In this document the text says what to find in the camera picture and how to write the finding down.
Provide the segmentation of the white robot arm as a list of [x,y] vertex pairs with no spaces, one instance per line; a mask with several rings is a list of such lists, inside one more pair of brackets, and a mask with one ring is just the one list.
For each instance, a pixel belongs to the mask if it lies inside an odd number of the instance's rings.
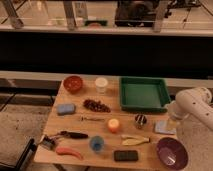
[[193,115],[213,131],[213,107],[210,106],[212,93],[206,87],[196,87],[179,91],[175,99],[165,105],[169,119],[183,121]]

